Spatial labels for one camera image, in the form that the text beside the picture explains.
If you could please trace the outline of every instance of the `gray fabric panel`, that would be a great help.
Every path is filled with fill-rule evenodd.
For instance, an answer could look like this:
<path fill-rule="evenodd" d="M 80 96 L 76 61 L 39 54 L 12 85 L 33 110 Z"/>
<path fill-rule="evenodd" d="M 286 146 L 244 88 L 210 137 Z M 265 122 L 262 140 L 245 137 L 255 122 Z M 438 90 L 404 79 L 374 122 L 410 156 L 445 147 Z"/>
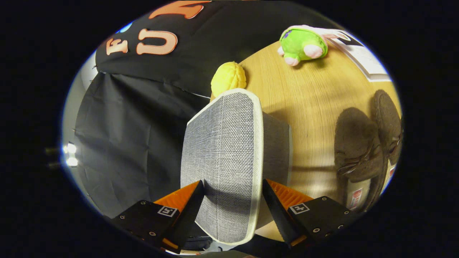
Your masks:
<path fill-rule="evenodd" d="M 286 185 L 290 157 L 289 125 L 263 112 L 263 137 L 263 178 Z M 273 220 L 262 198 L 256 228 Z"/>
<path fill-rule="evenodd" d="M 222 242 L 245 238 L 252 202 L 253 103 L 243 93 L 223 96 L 185 132 L 181 187 L 205 181 L 196 222 Z"/>

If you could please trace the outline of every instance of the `light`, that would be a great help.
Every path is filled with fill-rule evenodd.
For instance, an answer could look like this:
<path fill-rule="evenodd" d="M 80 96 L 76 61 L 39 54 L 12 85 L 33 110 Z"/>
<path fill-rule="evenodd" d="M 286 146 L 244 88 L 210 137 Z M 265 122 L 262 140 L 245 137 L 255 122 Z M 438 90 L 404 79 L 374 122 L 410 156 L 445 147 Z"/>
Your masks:
<path fill-rule="evenodd" d="M 77 147 L 73 145 L 72 143 L 67 144 L 67 151 L 69 153 L 76 153 L 77 152 Z"/>
<path fill-rule="evenodd" d="M 67 165 L 69 165 L 70 167 L 76 167 L 78 165 L 78 160 L 74 157 L 68 158 Z"/>

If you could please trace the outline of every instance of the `black cloth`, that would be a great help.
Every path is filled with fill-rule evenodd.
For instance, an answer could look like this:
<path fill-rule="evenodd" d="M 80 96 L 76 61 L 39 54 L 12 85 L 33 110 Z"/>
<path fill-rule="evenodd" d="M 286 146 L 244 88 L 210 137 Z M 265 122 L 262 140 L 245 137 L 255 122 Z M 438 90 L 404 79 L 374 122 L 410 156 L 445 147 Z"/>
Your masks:
<path fill-rule="evenodd" d="M 128 52 L 96 51 L 99 71 L 78 111 L 78 173 L 96 206 L 113 218 L 140 199 L 155 201 L 180 188 L 186 123 L 211 95 L 210 82 L 224 62 L 241 62 L 279 40 L 291 25 L 338 28 L 304 6 L 285 1 L 214 1 L 194 18 L 151 12 L 107 40 L 128 41 Z M 169 31 L 178 44 L 166 55 L 136 53 L 142 29 Z M 206 236 L 193 225 L 191 236 Z"/>
<path fill-rule="evenodd" d="M 75 145 L 78 174 L 104 215 L 180 188 L 186 123 L 208 102 L 159 82 L 97 74 L 78 111 Z"/>

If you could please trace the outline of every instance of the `white edge trim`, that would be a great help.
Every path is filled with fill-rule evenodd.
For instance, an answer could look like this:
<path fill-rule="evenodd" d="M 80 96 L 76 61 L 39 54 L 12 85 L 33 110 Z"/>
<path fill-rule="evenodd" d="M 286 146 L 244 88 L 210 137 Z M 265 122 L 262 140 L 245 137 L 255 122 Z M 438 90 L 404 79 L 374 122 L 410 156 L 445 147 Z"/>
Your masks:
<path fill-rule="evenodd" d="M 243 93 L 247 95 L 253 102 L 253 126 L 254 126 L 254 139 L 253 139 L 253 177 L 252 177 L 252 203 L 250 207 L 249 223 L 247 225 L 247 234 L 243 240 L 234 243 L 227 243 L 215 239 L 208 232 L 206 232 L 197 222 L 195 222 L 206 234 L 208 234 L 212 239 L 219 243 L 223 243 L 229 246 L 237 246 L 249 242 L 255 235 L 255 227 L 257 226 L 258 213 L 260 210 L 260 202 L 262 197 L 262 182 L 263 182 L 263 150 L 264 150 L 264 134 L 263 134 L 263 112 L 261 109 L 260 99 L 250 91 L 245 89 L 237 88 L 232 90 L 227 90 L 220 94 L 217 98 L 211 101 L 207 106 L 205 106 L 201 111 L 199 111 L 188 123 L 193 121 L 197 116 L 199 116 L 203 111 L 208 109 L 214 102 L 219 100 L 221 97 L 234 94 L 234 93 Z M 255 137 L 255 132 L 258 131 L 258 138 Z"/>

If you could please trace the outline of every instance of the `book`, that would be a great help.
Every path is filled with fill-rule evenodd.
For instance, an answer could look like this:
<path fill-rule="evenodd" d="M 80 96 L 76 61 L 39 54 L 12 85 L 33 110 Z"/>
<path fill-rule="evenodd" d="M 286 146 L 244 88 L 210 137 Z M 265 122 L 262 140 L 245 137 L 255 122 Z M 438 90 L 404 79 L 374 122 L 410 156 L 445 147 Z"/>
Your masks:
<path fill-rule="evenodd" d="M 358 39 L 349 32 L 335 29 L 343 34 L 337 39 L 328 39 L 338 49 L 343 51 L 363 72 L 370 81 L 391 81 L 390 76 L 378 58 Z"/>

